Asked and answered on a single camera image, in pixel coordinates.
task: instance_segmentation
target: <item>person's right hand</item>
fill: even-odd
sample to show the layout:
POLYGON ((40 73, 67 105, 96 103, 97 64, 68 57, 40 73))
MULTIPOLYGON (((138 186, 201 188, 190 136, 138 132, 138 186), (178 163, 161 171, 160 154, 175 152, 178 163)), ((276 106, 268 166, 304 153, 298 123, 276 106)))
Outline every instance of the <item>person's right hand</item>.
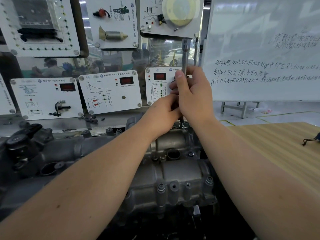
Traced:
POLYGON ((191 126, 214 119, 212 91, 203 70, 198 66, 187 68, 186 78, 181 70, 176 71, 176 80, 170 84, 170 93, 179 95, 179 108, 191 126))

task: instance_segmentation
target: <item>person wearing headset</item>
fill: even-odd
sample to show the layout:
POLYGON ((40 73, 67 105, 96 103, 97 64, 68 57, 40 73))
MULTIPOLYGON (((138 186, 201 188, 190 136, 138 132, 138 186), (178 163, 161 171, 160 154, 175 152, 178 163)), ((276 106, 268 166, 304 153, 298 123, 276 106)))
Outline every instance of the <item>person wearing headset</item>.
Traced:
POLYGON ((171 94, 157 100, 137 124, 66 169, 4 219, 1 240, 96 239, 118 211, 150 143, 182 115, 260 239, 320 239, 319 195, 216 120, 204 72, 193 66, 187 73, 193 78, 176 72, 171 94), (179 107, 172 109, 176 102, 179 107))

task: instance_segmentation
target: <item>forearm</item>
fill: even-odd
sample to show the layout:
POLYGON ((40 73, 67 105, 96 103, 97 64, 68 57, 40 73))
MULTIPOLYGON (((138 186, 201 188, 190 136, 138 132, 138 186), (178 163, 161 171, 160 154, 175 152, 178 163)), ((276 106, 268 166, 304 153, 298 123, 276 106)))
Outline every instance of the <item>forearm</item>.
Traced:
POLYGON ((230 198, 261 239, 318 239, 319 198, 220 122, 194 125, 230 198))
POLYGON ((120 207, 151 140, 135 125, 82 158, 6 218, 1 239, 96 239, 120 207))

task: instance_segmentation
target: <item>wooden tabletop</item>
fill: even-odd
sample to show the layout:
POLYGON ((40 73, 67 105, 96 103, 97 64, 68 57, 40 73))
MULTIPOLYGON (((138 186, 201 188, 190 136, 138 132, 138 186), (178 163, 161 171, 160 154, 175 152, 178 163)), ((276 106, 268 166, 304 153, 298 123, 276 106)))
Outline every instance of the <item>wooden tabletop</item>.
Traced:
POLYGON ((228 126, 251 147, 320 195, 320 127, 305 122, 228 126))

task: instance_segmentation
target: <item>white floor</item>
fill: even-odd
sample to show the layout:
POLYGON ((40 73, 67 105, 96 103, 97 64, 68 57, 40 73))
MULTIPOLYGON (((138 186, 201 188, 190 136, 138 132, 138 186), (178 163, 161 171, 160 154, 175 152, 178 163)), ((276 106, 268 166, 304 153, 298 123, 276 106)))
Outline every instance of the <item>white floor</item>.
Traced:
MULTIPOLYGON (((226 102, 226 104, 236 106, 237 102, 226 102)), ((250 108, 255 108, 256 103, 247 104, 248 110, 243 119, 240 118, 240 110, 225 108, 224 113, 220 113, 221 102, 213 103, 214 113, 216 118, 225 126, 286 122, 307 122, 312 125, 320 126, 320 102, 262 103, 262 107, 272 110, 269 114, 263 114, 261 111, 249 110, 250 108)))

